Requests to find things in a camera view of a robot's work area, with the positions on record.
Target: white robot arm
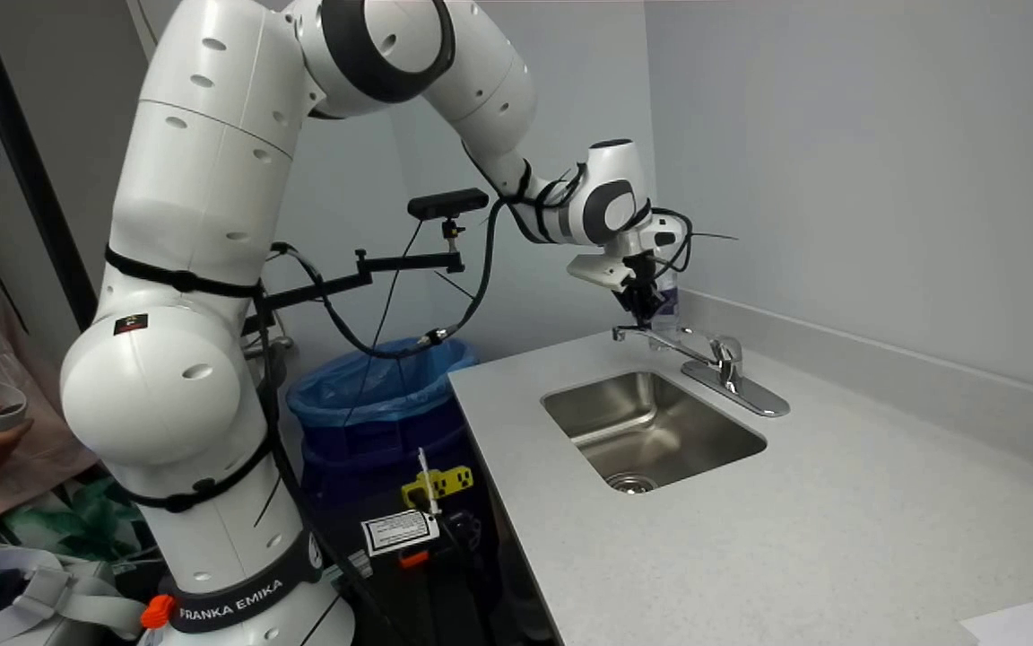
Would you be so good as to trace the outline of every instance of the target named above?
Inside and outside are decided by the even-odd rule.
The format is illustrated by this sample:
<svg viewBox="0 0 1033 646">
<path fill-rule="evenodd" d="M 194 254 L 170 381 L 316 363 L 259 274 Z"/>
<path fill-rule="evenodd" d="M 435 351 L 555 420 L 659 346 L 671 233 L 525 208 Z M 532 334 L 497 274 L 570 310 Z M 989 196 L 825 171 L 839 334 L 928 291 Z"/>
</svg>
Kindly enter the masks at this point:
<svg viewBox="0 0 1033 646">
<path fill-rule="evenodd" d="M 346 646 L 354 616 L 305 532 L 239 351 L 305 115 L 428 97 L 545 245 L 594 245 L 575 274 L 655 311 L 654 219 L 631 144 L 545 182 L 517 156 L 533 91 L 473 0 L 183 0 L 133 123 L 99 310 L 61 369 L 66 418 L 140 504 L 172 571 L 170 646 Z"/>
</svg>

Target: stainless steel sink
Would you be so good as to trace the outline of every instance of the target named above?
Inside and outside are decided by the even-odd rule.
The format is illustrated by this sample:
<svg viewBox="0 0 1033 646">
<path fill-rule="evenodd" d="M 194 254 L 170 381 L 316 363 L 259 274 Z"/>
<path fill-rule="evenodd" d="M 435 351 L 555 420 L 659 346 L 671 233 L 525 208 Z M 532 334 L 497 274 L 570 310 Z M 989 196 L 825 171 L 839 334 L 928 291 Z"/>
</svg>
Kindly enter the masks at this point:
<svg viewBox="0 0 1033 646">
<path fill-rule="evenodd" d="M 545 398 L 548 418 L 629 495 L 757 455 L 766 442 L 659 372 L 622 372 Z"/>
</svg>

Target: countertop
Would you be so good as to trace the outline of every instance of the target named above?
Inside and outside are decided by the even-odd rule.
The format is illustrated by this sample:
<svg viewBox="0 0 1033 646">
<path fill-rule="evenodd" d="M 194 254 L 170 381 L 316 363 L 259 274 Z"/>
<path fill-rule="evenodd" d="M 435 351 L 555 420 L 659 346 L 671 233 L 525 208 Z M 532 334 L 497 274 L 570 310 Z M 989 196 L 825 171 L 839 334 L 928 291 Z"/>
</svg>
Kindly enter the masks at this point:
<svg viewBox="0 0 1033 646">
<path fill-rule="evenodd" d="M 642 336 L 451 372 L 495 492 L 568 646 L 962 646 L 1033 604 L 1033 463 L 746 351 L 794 402 L 759 420 Z M 543 398 L 654 369 L 766 438 L 752 461 L 615 492 Z"/>
</svg>

